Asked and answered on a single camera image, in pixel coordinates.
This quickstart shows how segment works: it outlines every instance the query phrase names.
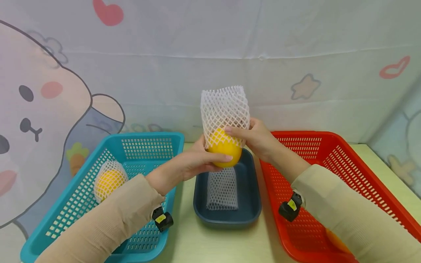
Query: yellow fruit in red basket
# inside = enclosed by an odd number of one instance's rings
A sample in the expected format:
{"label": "yellow fruit in red basket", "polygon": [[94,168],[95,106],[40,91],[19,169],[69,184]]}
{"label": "yellow fruit in red basket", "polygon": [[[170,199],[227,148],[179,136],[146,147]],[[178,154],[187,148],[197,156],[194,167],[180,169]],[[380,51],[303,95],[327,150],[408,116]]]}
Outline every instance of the yellow fruit in red basket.
{"label": "yellow fruit in red basket", "polygon": [[344,243],[329,229],[326,228],[326,235],[329,241],[340,251],[351,254],[351,251],[345,246]]}
{"label": "yellow fruit in red basket", "polygon": [[119,170],[106,170],[95,180],[93,192],[98,203],[104,201],[115,189],[122,186],[128,179]]}
{"label": "yellow fruit in red basket", "polygon": [[211,141],[220,141],[217,144],[212,145],[208,148],[208,152],[226,154],[232,156],[232,160],[229,162],[215,162],[214,165],[227,168],[233,167],[240,160],[242,148],[237,144],[240,144],[240,139],[233,138],[225,133],[222,128],[216,129],[211,135]]}

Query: black wrist sensor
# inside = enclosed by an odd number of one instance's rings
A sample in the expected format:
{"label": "black wrist sensor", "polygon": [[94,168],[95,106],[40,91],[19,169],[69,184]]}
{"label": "black wrist sensor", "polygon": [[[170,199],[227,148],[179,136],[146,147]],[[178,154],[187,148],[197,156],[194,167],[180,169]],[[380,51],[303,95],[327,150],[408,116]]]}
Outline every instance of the black wrist sensor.
{"label": "black wrist sensor", "polygon": [[163,232],[174,224],[173,217],[168,212],[164,213],[162,206],[154,210],[152,219],[160,232]]}
{"label": "black wrist sensor", "polygon": [[294,221],[294,219],[297,218],[298,214],[300,213],[300,208],[302,204],[303,200],[301,199],[301,196],[294,192],[291,199],[288,202],[283,202],[281,206],[279,206],[278,213],[289,222],[292,222]]}

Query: pink cheek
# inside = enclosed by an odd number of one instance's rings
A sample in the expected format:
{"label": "pink cheek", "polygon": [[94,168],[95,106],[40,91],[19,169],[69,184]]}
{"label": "pink cheek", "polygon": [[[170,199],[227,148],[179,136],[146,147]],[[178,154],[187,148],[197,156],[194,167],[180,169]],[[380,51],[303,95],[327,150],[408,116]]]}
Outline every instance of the pink cheek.
{"label": "pink cheek", "polygon": [[41,95],[44,98],[55,98],[63,92],[63,85],[56,82],[50,81],[43,85],[41,88]]}
{"label": "pink cheek", "polygon": [[0,196],[12,189],[12,186],[16,181],[16,177],[17,174],[14,171],[7,170],[0,172]]}

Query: basket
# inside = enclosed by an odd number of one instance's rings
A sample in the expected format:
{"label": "basket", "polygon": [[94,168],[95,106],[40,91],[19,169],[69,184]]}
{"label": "basket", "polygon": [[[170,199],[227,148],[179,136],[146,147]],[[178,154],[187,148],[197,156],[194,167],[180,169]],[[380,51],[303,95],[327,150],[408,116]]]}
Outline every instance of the basket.
{"label": "basket", "polygon": [[[421,241],[420,225],[342,137],[316,131],[272,134],[310,164],[319,164],[337,174]],[[302,210],[292,223],[279,215],[279,206],[292,196],[291,186],[273,166],[263,161],[261,166],[278,234],[288,255],[303,263],[357,263],[352,255],[341,252],[329,242],[325,228],[306,210]]]}
{"label": "basket", "polygon": [[[26,241],[21,251],[24,263],[33,263],[63,231],[98,203],[93,183],[101,165],[107,160],[120,162],[130,178],[149,172],[183,151],[181,133],[124,133],[107,136],[92,152],[80,171],[60,198],[47,212],[41,223]],[[163,203],[164,212],[172,212],[172,189]],[[153,221],[126,240],[106,260],[106,263],[147,262],[158,256],[165,247],[168,230],[160,233]]]}

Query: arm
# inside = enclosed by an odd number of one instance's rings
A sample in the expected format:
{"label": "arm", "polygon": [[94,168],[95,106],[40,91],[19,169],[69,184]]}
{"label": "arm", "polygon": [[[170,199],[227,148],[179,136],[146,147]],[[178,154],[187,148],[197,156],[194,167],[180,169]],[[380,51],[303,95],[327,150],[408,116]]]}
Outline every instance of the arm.
{"label": "arm", "polygon": [[153,170],[137,175],[86,213],[61,234],[35,263],[103,263],[126,239],[147,224],[153,211],[181,181],[215,172],[213,162],[232,157],[208,153],[202,136],[187,152]]}
{"label": "arm", "polygon": [[[292,158],[292,153],[285,151],[287,156]],[[335,233],[358,262],[420,261],[421,244],[328,169],[313,165],[297,175],[291,187],[303,197],[303,207]]]}
{"label": "arm", "polygon": [[247,140],[249,148],[271,163],[303,198],[303,207],[330,229],[361,263],[420,262],[421,244],[375,204],[352,190],[337,175],[310,166],[283,146],[264,123],[251,119],[251,130],[227,127]]}
{"label": "arm", "polygon": [[[161,177],[159,171],[150,177]],[[116,189],[86,213],[38,257],[36,263],[102,263],[151,220],[165,200],[143,175]]]}

